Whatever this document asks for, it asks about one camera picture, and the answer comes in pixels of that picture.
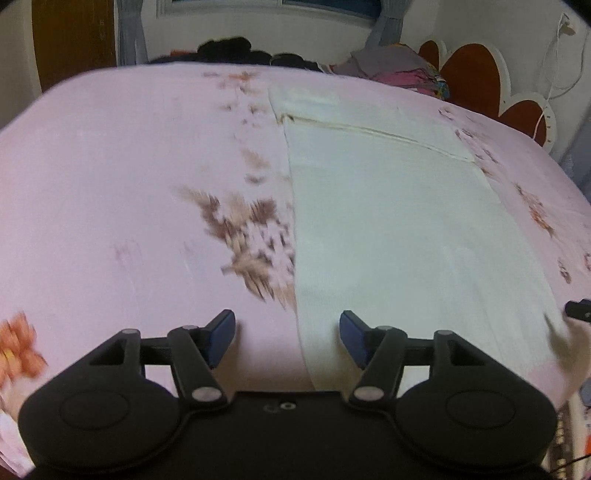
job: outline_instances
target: heart-shaped headboard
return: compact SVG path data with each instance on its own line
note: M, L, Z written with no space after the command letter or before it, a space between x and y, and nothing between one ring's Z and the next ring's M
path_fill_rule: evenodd
M533 137L547 152L556 141L556 117L539 93L511 95L511 78L501 52L485 42L472 42L447 53L445 43L431 38L418 54L438 68L450 91L449 102L481 113Z

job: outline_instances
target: electrical cord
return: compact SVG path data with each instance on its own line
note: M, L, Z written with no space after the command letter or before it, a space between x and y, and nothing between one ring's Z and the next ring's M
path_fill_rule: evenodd
M570 86L568 87L558 87L556 86L555 88L557 88L558 90L564 90L564 92L559 93L558 95L554 95L553 97L550 97L550 100L554 100L555 98L560 98L563 95L566 95L567 93L569 93L573 88L575 88L577 86L577 84L579 83L579 80L583 77L583 71L585 68L585 50L587 49L587 40L589 39L589 29L587 29L587 32L585 33L585 39L583 40L583 48L581 49L581 68L579 70L579 75L577 76L576 80L570 84Z
M560 19L558 20L558 26L556 27L556 69L554 71L554 77L552 78L552 83L550 84L550 91L548 92L548 97L546 98L546 102L544 104L544 107L542 108L542 113L540 114L540 118L538 118L538 122L535 125L534 128L534 135L532 136L532 138L535 140L536 136L538 135L538 128L540 127L540 123L542 121L542 119L544 118L544 110L546 109L546 107L548 107L548 105L550 105L550 99L552 98L552 93L554 92L554 84L556 83L556 77L558 76L558 47L560 45L560 27L562 27L562 19L564 18L564 13L562 13L562 15L560 15Z
M586 458L589 458L589 457L591 457L591 453L588 453L587 455L583 455L582 457L575 458L575 459L571 460L570 462L566 462L564 465L560 465L559 467L555 468L554 470L551 470L548 473L550 473L550 474L556 473L560 469L566 468L566 467L572 465L573 463L580 462L581 460L585 460Z

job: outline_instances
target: white towel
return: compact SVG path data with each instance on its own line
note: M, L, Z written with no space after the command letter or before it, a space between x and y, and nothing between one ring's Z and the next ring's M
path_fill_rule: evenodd
M298 322L317 389L346 391L361 373L338 338L347 309L411 337L453 330L522 376L552 357L545 316L564 326L541 267L453 131L335 98L271 99L284 114ZM405 371L401 392L425 377Z

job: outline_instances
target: brown wooden panel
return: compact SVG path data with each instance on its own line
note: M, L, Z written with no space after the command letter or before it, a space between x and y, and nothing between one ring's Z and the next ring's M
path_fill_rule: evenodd
M499 122L515 128L531 137L534 135L535 125L542 114L542 107L533 100L522 100L509 107L499 117ZM546 141L546 119L542 117L535 141L544 146Z
M0 480L19 480L16 475L0 467Z
M495 120L501 102L501 78L495 59L484 45L458 48L441 69L449 86L449 102Z
M33 0L43 91L79 73L116 66L113 0Z
M439 47L433 40L428 40L421 45L418 54L439 70Z

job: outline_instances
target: gray curtain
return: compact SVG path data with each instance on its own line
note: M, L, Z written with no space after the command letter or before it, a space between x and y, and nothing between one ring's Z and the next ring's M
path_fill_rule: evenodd
M591 202L591 110L575 135L560 166Z
M144 0L117 0L119 9L119 66L139 65L148 61L142 5Z
M366 47L391 45L400 41L404 15L413 0L381 0L382 13L374 25Z

